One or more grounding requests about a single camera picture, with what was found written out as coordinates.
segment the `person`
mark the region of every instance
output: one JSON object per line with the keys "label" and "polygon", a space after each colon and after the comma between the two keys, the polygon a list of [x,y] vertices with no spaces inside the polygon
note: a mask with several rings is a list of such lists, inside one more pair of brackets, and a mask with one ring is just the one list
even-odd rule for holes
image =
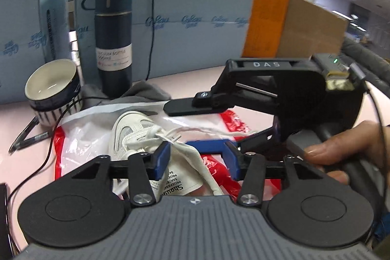
{"label": "person", "polygon": [[[390,154],[390,127],[384,127],[387,154]],[[333,136],[322,144],[305,149],[305,159],[317,166],[327,166],[343,161],[358,153],[364,153],[378,168],[383,166],[383,143],[379,126],[375,122],[364,121],[356,127]],[[343,171],[328,173],[336,180],[348,184],[348,175]]]}

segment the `cardboard box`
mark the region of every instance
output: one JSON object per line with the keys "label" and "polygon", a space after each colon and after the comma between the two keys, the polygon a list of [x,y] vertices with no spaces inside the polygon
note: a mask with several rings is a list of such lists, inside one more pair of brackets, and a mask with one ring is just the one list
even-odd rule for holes
{"label": "cardboard box", "polygon": [[289,0],[253,0],[243,57],[274,58]]}
{"label": "cardboard box", "polygon": [[289,0],[276,57],[308,58],[314,53],[338,54],[348,21],[305,0]]}
{"label": "cardboard box", "polygon": [[67,0],[0,0],[0,104],[25,100],[30,75],[71,58]]}
{"label": "cardboard box", "polygon": [[[155,0],[155,44],[150,77],[225,65],[243,50],[253,0]],[[100,86],[94,11],[75,0],[83,77]],[[133,81],[145,79],[152,39],[152,0],[133,0]],[[85,7],[94,8],[87,0]]]}

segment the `blue logo on cardboard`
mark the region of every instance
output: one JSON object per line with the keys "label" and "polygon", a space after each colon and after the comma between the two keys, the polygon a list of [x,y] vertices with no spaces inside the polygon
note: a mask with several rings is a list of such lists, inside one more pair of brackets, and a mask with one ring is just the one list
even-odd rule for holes
{"label": "blue logo on cardboard", "polygon": [[[169,17],[162,17],[162,16],[157,16],[155,18],[155,30],[157,29],[163,29],[164,25],[169,22]],[[149,17],[148,19],[145,20],[145,26],[150,27],[153,26],[153,17]]]}
{"label": "blue logo on cardboard", "polygon": [[238,17],[235,20],[235,24],[237,25],[237,28],[243,28],[248,23],[248,20],[242,17]]}
{"label": "blue logo on cardboard", "polygon": [[77,26],[77,39],[84,38],[84,33],[88,32],[88,26],[79,27]]}
{"label": "blue logo on cardboard", "polygon": [[194,28],[198,26],[198,23],[202,21],[202,17],[184,16],[181,20],[181,23],[187,28]]}
{"label": "blue logo on cardboard", "polygon": [[35,47],[36,49],[38,49],[41,45],[45,46],[47,43],[47,37],[46,35],[43,35],[41,31],[34,33],[30,37],[30,40],[31,41],[29,42],[29,48]]}
{"label": "blue logo on cardboard", "polygon": [[19,51],[19,46],[13,41],[9,41],[4,45],[3,55],[11,56]]}
{"label": "blue logo on cardboard", "polygon": [[211,19],[211,23],[214,25],[214,28],[223,27],[225,22],[227,22],[227,19],[224,16],[214,16],[213,19]]}

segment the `black cable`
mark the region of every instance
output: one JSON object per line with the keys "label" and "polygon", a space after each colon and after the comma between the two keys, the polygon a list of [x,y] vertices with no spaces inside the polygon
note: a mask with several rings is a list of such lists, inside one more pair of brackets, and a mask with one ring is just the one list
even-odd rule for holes
{"label": "black cable", "polygon": [[152,64],[152,53],[153,53],[153,47],[155,46],[155,0],[152,0],[152,44],[150,47],[150,53],[149,53],[149,66],[147,70],[147,76],[145,81],[149,79],[150,76],[150,68]]}
{"label": "black cable", "polygon": [[369,242],[371,240],[372,236],[375,234],[375,231],[377,230],[377,228],[381,225],[382,213],[386,208],[387,188],[389,186],[388,180],[387,180],[387,174],[389,173],[389,166],[388,166],[388,162],[387,162],[386,138],[385,138],[385,132],[384,132],[381,114],[379,112],[379,108],[378,108],[378,105],[376,103],[376,100],[375,100],[374,96],[372,95],[369,88],[367,88],[367,94],[369,95],[369,97],[372,101],[372,104],[374,105],[376,116],[377,116],[377,119],[379,121],[379,131],[380,131],[380,136],[381,136],[381,142],[383,145],[382,173],[384,176],[381,210],[377,212],[377,217],[376,217],[376,219],[374,219],[374,227],[372,228],[372,230],[367,238],[367,242]]}
{"label": "black cable", "polygon": [[[53,128],[53,131],[55,132],[60,121],[62,120],[62,118],[65,116],[65,114],[67,113],[67,111],[72,107],[74,106],[76,103],[82,101],[82,100],[87,100],[87,99],[104,99],[104,100],[112,100],[111,98],[105,98],[105,97],[95,97],[95,96],[91,96],[91,97],[82,97],[80,99],[77,99],[75,101],[73,101],[62,113],[61,113],[61,116],[58,118],[57,122],[55,123],[55,126]],[[34,176],[36,176],[44,167],[45,165],[47,164],[47,162],[49,161],[50,159],[50,154],[51,154],[51,149],[53,148],[53,142],[54,142],[54,136],[55,134],[53,133],[53,135],[51,136],[51,139],[50,139],[50,146],[49,146],[49,151],[48,151],[48,154],[46,156],[46,159],[45,161],[42,163],[42,165],[37,169],[35,170],[32,174],[30,174],[28,177],[26,177],[17,187],[15,187],[15,189],[11,192],[11,194],[9,194],[6,202],[5,202],[5,209],[7,211],[9,211],[9,214],[11,215],[11,210],[9,209],[9,204],[11,202],[11,199],[12,197],[15,195],[15,193],[20,190],[20,188],[25,185],[29,180],[31,180]],[[18,248],[18,246],[16,245],[15,243],[15,240],[12,236],[12,233],[11,233],[11,222],[9,221],[8,224],[7,224],[7,230],[8,230],[8,235],[9,235],[9,238],[11,240],[11,244],[13,245],[15,251],[17,254],[20,253],[20,250]]]}

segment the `ceramic mug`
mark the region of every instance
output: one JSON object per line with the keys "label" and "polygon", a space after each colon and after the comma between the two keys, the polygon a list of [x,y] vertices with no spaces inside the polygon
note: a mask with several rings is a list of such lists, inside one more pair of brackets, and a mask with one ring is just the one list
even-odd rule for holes
{"label": "ceramic mug", "polygon": [[[40,124],[54,127],[62,112],[81,98],[80,79],[72,60],[46,63],[27,80],[25,95]],[[78,112],[82,101],[69,107],[66,115]]]}

